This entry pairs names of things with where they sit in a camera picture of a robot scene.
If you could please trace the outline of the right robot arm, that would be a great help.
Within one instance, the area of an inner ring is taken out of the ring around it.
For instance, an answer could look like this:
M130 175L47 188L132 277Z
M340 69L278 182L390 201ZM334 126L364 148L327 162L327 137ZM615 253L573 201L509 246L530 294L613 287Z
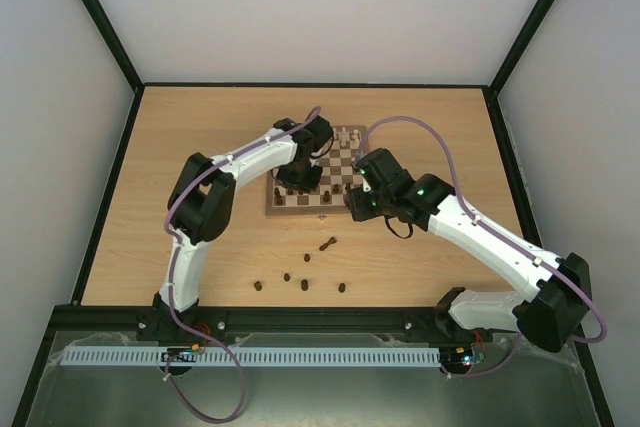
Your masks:
M436 326L455 339L475 328L521 333L530 343L559 352L589 310L588 263L561 258L495 223L459 199L452 185L433 174L414 179L387 149L354 164L362 184L347 194L356 222L397 219L460 247L501 276L509 292L463 289L436 314Z

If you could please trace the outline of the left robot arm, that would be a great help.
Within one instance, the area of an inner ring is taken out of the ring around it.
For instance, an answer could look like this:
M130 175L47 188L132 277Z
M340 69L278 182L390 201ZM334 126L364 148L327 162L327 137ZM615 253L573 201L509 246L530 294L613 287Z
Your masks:
M311 192L322 176L316 157L332 137L330 123L315 108L305 121L282 119L235 150L213 157L197 152L187 159L164 221L173 240L165 281L153 301L160 316L170 318L198 304L205 260L230 222L235 194L272 170L284 187Z

